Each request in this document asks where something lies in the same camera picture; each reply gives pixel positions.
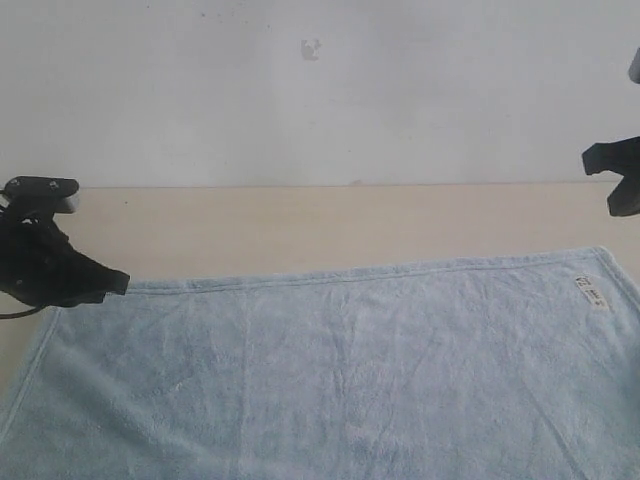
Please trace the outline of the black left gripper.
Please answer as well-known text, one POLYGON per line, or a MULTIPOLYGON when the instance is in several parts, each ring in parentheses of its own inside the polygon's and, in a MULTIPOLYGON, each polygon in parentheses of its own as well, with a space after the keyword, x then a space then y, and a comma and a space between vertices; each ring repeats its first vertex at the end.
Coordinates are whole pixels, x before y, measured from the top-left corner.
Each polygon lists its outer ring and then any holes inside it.
POLYGON ((74 308, 125 295, 130 276, 78 252, 58 227, 75 211, 77 190, 43 195, 1 191, 1 290, 28 306, 74 308))

